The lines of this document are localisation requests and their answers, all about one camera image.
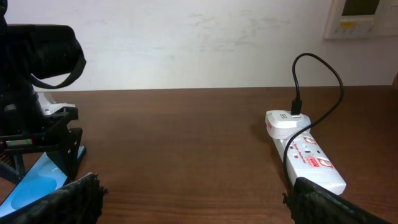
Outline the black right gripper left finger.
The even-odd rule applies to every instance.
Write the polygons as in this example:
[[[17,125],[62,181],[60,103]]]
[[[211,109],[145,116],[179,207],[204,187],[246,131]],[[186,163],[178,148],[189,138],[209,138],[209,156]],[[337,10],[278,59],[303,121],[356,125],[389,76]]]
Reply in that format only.
[[[41,199],[1,218],[2,224],[96,224],[108,189],[87,173]]]

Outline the blue Samsung Galaxy smartphone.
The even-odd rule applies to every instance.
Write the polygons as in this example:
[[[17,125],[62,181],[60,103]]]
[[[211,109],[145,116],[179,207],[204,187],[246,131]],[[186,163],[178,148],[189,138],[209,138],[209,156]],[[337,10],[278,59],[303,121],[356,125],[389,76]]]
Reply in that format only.
[[[1,218],[59,189],[67,180],[47,153],[43,153],[1,204]]]

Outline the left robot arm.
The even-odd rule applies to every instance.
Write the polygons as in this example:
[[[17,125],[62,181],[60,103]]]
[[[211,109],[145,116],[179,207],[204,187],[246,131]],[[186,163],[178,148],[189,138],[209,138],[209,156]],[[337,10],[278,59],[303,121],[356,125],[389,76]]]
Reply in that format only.
[[[46,115],[35,87],[71,85],[86,65],[73,29],[63,25],[8,24],[1,0],[1,177],[18,184],[25,176],[23,154],[47,152],[75,179],[83,130],[68,128],[78,110],[61,106]]]

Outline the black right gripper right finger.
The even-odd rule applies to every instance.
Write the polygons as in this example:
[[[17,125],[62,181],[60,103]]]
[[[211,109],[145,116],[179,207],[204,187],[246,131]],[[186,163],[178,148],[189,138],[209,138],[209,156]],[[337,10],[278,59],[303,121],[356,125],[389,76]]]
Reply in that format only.
[[[388,224],[304,177],[283,194],[295,224]]]

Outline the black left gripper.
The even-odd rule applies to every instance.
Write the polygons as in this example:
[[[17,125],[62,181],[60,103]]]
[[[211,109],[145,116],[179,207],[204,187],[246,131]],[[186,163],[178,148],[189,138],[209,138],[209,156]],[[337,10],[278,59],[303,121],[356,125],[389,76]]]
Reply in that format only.
[[[49,125],[37,133],[1,136],[6,152],[31,153],[44,151],[50,160],[67,176],[74,180],[78,172],[78,150],[83,134],[81,128],[68,130],[67,124],[78,119],[78,109],[63,107],[56,113],[46,116]],[[25,166],[21,154],[1,153],[1,177],[13,184],[18,184],[25,176]]]

